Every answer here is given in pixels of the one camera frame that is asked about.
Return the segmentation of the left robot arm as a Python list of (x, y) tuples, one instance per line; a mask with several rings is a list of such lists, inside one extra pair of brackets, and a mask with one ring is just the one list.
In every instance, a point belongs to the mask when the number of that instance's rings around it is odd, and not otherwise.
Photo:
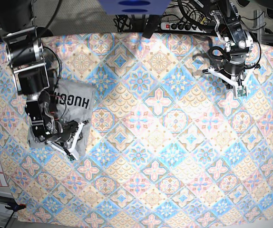
[(246, 70), (259, 68), (259, 62), (246, 64), (254, 40), (251, 33), (244, 30), (239, 19), (236, 6), (228, 0), (193, 0), (191, 4), (201, 15), (207, 19), (208, 24), (203, 25), (187, 14), (183, 2), (178, 1), (178, 6), (183, 17), (203, 30), (214, 30), (224, 48), (211, 47), (207, 54), (211, 59), (221, 62), (220, 67), (210, 66), (203, 70), (204, 74), (212, 74), (222, 79), (227, 89), (242, 91), (246, 89)]

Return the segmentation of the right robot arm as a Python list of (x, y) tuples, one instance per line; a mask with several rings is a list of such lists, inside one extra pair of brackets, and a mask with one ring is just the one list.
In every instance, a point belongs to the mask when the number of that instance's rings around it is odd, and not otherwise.
[(41, 37), (48, 27), (37, 29), (31, 0), (0, 0), (0, 29), (6, 32), (7, 62), (19, 95), (25, 95), (25, 111), (29, 116), (29, 137), (34, 143), (49, 145), (71, 161), (79, 159), (78, 141), (88, 120), (66, 121), (50, 108), (56, 102), (68, 107), (67, 99), (55, 92), (60, 78), (53, 79), (47, 70)]

